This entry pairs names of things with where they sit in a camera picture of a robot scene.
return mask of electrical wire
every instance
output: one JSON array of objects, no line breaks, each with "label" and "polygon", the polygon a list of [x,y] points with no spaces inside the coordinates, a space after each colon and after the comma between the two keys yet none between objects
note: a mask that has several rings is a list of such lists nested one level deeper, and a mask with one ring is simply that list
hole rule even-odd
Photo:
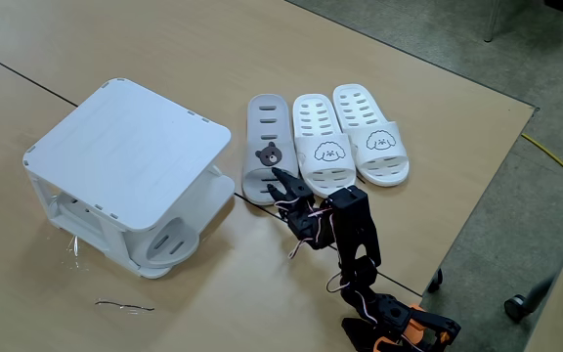
[{"label": "electrical wire", "polygon": [[357,291],[356,291],[356,293],[360,295],[360,298],[362,298],[362,307],[364,308],[364,314],[366,314],[367,317],[369,317],[369,318],[370,318],[371,320],[373,320],[376,324],[378,324],[377,320],[376,320],[375,318],[373,318],[371,314],[368,313],[368,310],[367,310],[367,303],[364,301],[364,297],[362,296],[362,294],[359,293],[359,292],[357,292]]},{"label": "electrical wire", "polygon": [[294,256],[297,255],[297,252],[299,251],[299,248],[301,247],[301,245],[303,245],[303,243],[305,243],[307,241],[311,241],[311,240],[313,240],[313,239],[307,238],[307,239],[303,239],[303,240],[299,241],[297,243],[297,245],[294,247],[294,249],[292,251],[290,251],[290,253],[288,254],[288,259],[294,258]]},{"label": "electrical wire", "polygon": [[411,341],[404,334],[401,335],[401,338],[404,339],[405,341],[407,341],[410,344],[410,346],[413,349],[415,349],[416,351],[425,352],[425,351],[421,350],[420,348],[418,348],[418,346],[416,346],[415,344],[411,343]]},{"label": "electrical wire", "polygon": [[115,305],[115,306],[119,306],[120,308],[142,309],[142,310],[146,310],[148,312],[155,310],[155,308],[145,308],[145,307],[141,307],[141,306],[137,306],[137,305],[133,305],[133,304],[120,304],[120,303],[110,302],[110,301],[106,301],[106,300],[99,300],[99,301],[95,302],[95,305],[101,305],[101,304],[112,304],[112,305]]},{"label": "electrical wire", "polygon": [[337,274],[334,274],[331,278],[329,278],[329,280],[327,280],[327,284],[325,285],[325,289],[327,290],[327,292],[329,293],[336,293],[338,291],[340,291],[341,289],[343,289],[344,287],[347,287],[350,283],[347,283],[343,286],[340,286],[338,288],[335,289],[329,289],[329,284],[331,284],[331,282],[333,281],[333,279],[337,278],[340,276],[340,274],[342,274],[342,272],[338,272]]},{"label": "electrical wire", "polygon": [[560,166],[563,167],[563,161],[555,156],[555,154],[553,154],[550,150],[548,150],[547,148],[545,148],[542,144],[540,144],[538,141],[536,141],[535,139],[531,138],[528,134],[523,133],[521,134],[521,136],[523,136],[524,139],[528,140],[529,142],[531,142],[534,146],[538,147],[541,151],[545,152],[548,156],[550,156],[553,160],[555,160],[555,162],[557,162],[558,164],[560,164]]}]

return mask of bear cartoon print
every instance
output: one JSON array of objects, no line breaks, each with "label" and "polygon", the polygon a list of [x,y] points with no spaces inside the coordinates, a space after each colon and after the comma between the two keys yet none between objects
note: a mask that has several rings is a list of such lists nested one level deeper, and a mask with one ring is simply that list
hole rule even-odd
[{"label": "bear cartoon print", "polygon": [[269,142],[269,145],[262,151],[256,151],[255,156],[260,159],[264,166],[274,166],[282,161],[282,151],[273,142]]}]

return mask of floor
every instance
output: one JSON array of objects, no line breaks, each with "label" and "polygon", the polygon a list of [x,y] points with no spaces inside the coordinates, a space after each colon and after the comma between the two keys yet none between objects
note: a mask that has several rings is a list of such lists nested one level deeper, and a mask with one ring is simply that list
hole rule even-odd
[{"label": "floor", "polygon": [[[490,0],[290,0],[385,44],[540,108],[525,133],[563,159],[563,13],[502,1],[495,39],[482,38]],[[462,325],[451,351],[522,351],[502,302],[563,263],[563,169],[520,138],[445,258],[445,282],[422,306]]]}]

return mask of small wire piece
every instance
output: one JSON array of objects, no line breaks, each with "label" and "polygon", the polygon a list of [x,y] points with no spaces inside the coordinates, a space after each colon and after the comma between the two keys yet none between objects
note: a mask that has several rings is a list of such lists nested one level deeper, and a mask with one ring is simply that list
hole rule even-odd
[{"label": "small wire piece", "polygon": [[301,245],[303,245],[303,243],[307,242],[307,241],[312,241],[312,238],[307,238],[307,239],[303,239],[301,241],[299,241],[297,243],[297,245],[294,247],[294,249],[292,251],[290,251],[290,253],[288,254],[288,259],[293,259],[295,255],[297,255],[297,252],[299,251],[299,248],[301,247]]},{"label": "small wire piece", "polygon": [[101,305],[101,304],[111,304],[111,305],[118,306],[121,309],[122,308],[135,308],[135,309],[146,310],[148,312],[155,310],[155,308],[145,308],[145,307],[141,307],[141,306],[137,306],[137,305],[133,305],[133,304],[120,304],[120,303],[110,302],[110,301],[106,301],[106,300],[99,300],[99,301],[95,302],[95,305]]},{"label": "small wire piece", "polygon": [[280,204],[294,204],[298,200],[300,200],[300,198],[297,198],[295,200],[278,200],[278,201],[274,202],[273,205],[276,206],[277,208],[281,209],[281,210],[289,211],[287,208],[280,206]]},{"label": "small wire piece", "polygon": [[331,208],[325,208],[325,209],[319,209],[317,211],[313,211],[311,214],[308,214],[308,217],[314,217],[314,216],[319,216],[321,214],[323,214],[326,211],[331,210]]},{"label": "small wire piece", "polygon": [[376,324],[378,324],[377,320],[375,318],[373,318],[371,314],[368,313],[367,303],[364,301],[364,297],[362,296],[362,294],[357,292],[357,291],[356,291],[356,293],[360,295],[360,298],[362,298],[362,307],[364,308],[364,314],[366,314],[367,317],[369,317],[372,321],[374,321]]},{"label": "small wire piece", "polygon": [[405,341],[407,341],[410,344],[410,346],[413,349],[415,349],[416,351],[425,352],[425,351],[421,350],[420,348],[418,348],[415,344],[411,343],[411,341],[404,334],[401,335],[401,338],[404,339]]},{"label": "small wire piece", "polygon": [[340,291],[341,289],[343,289],[344,287],[347,287],[350,283],[347,283],[343,286],[340,286],[338,288],[335,289],[329,289],[329,284],[331,284],[331,282],[333,281],[333,279],[337,278],[340,276],[340,274],[342,274],[342,272],[338,272],[337,274],[334,274],[331,278],[329,278],[329,280],[327,280],[327,284],[325,285],[325,289],[327,290],[327,292],[329,293],[336,293],[338,291]]},{"label": "small wire piece", "polygon": [[[333,241],[338,243],[338,240],[336,239],[336,232],[333,230],[333,214],[329,215],[329,225],[331,225],[331,233],[333,234]],[[340,251],[336,250],[336,253],[338,253],[338,264],[342,263],[342,258],[340,257]]]}]

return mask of slipper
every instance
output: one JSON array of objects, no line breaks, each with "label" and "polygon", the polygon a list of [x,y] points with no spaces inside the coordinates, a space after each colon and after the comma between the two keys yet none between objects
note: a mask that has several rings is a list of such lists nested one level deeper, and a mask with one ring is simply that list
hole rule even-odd
[{"label": "slipper", "polygon": [[410,161],[396,122],[381,113],[375,99],[359,84],[333,91],[340,127],[349,134],[353,158],[362,176],[377,186],[396,186],[410,173]]},{"label": "slipper", "polygon": [[322,94],[302,95],[292,107],[294,143],[303,180],[327,198],[356,182],[349,136],[338,125],[331,101]]},{"label": "slipper", "polygon": [[270,205],[274,201],[266,185],[282,186],[271,167],[287,171],[294,177],[299,174],[285,100],[275,94],[261,94],[251,99],[246,128],[242,191],[254,204]]}]

